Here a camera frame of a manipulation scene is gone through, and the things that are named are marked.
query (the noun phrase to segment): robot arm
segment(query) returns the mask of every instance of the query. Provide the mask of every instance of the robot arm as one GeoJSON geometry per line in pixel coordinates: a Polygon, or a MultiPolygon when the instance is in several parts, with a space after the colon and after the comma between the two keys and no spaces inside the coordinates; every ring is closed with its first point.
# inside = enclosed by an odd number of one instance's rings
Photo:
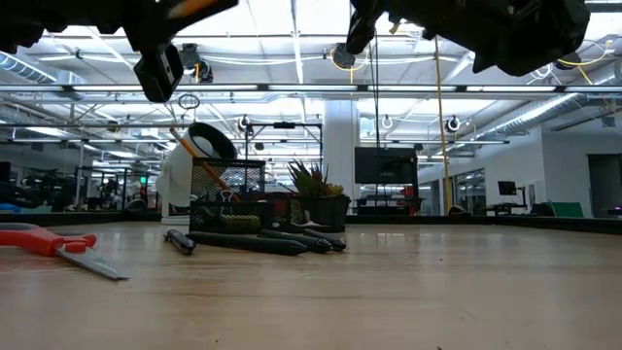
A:
{"type": "MultiPolygon", "coordinates": [[[[237,5],[238,0],[188,0],[209,4],[186,17],[169,18],[183,0],[5,0],[0,2],[0,50],[30,47],[44,29],[94,25],[102,34],[123,28],[141,60],[134,67],[147,98],[166,102],[184,75],[172,37],[181,29],[237,5]]],[[[581,45],[590,12],[584,0],[351,0],[355,7],[346,50],[358,54],[373,38],[385,12],[425,28],[423,37],[441,35],[475,52],[473,72],[493,65],[525,75],[581,45]]]]}
{"type": "Polygon", "coordinates": [[[473,72],[493,65],[522,76],[573,53],[583,42],[590,12],[584,0],[351,0],[348,53],[361,53],[376,20],[402,18],[476,54],[473,72]]]}
{"type": "Polygon", "coordinates": [[[203,1],[209,4],[185,17],[169,18],[183,0],[8,0],[0,2],[0,51],[15,53],[31,47],[44,29],[62,32],[68,25],[96,26],[101,34],[123,28],[132,47],[142,55],[134,72],[153,102],[166,102],[184,75],[171,39],[180,30],[232,8],[238,0],[203,1]]]}

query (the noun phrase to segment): table surface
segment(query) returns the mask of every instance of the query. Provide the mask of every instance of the table surface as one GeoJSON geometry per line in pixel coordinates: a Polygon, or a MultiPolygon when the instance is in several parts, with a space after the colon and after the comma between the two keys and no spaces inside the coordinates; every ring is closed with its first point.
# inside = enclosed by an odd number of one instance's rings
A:
{"type": "Polygon", "coordinates": [[[2,349],[619,349],[622,238],[478,226],[350,226],[343,254],[96,233],[131,279],[0,248],[2,349]]]}

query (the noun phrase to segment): potted plant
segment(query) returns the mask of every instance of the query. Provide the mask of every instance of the potted plant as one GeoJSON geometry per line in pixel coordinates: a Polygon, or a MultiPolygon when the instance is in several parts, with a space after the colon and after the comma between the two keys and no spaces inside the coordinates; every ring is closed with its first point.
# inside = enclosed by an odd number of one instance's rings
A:
{"type": "Polygon", "coordinates": [[[328,182],[328,171],[322,175],[318,164],[307,168],[304,163],[294,161],[288,166],[296,191],[295,199],[300,203],[303,222],[329,227],[331,231],[343,231],[348,214],[350,198],[343,194],[343,187],[328,182]]]}

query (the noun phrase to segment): succulent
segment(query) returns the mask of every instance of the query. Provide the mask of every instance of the succulent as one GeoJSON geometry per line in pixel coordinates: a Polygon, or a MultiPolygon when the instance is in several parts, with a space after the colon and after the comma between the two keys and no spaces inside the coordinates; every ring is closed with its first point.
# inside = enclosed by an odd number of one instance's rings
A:
{"type": "Polygon", "coordinates": [[[322,169],[320,169],[318,164],[312,164],[311,168],[307,169],[304,163],[295,160],[294,163],[288,166],[288,169],[292,175],[292,181],[297,192],[302,196],[326,196],[343,193],[341,186],[328,183],[328,170],[323,177],[322,169]]]}

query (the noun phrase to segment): wire mesh basket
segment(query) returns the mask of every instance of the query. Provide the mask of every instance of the wire mesh basket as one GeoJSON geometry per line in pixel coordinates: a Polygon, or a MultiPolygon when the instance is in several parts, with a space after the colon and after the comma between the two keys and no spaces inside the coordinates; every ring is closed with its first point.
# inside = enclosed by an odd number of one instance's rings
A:
{"type": "Polygon", "coordinates": [[[190,230],[254,233],[272,226],[272,204],[263,196],[264,161],[195,158],[192,161],[190,230]],[[224,191],[204,169],[207,164],[229,187],[224,191]]]}

